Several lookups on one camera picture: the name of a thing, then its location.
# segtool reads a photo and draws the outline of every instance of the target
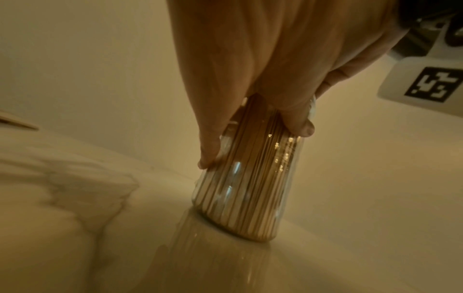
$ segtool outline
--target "marble countertop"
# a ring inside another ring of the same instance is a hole
[[[39,131],[0,127],[6,293],[416,292],[285,220],[261,244],[191,209],[194,182]]]

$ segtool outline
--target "hand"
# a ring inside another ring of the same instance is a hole
[[[398,0],[168,0],[183,81],[207,168],[244,97],[259,93],[289,131],[314,133],[310,99],[405,34]]]

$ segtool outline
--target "clear glass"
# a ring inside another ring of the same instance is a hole
[[[216,163],[196,184],[194,207],[241,237],[275,238],[302,143],[264,98],[245,100],[222,135]]]

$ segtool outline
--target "white marble surface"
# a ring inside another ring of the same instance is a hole
[[[0,127],[8,293],[415,292],[283,221],[257,244],[190,210],[194,183],[48,132]]]

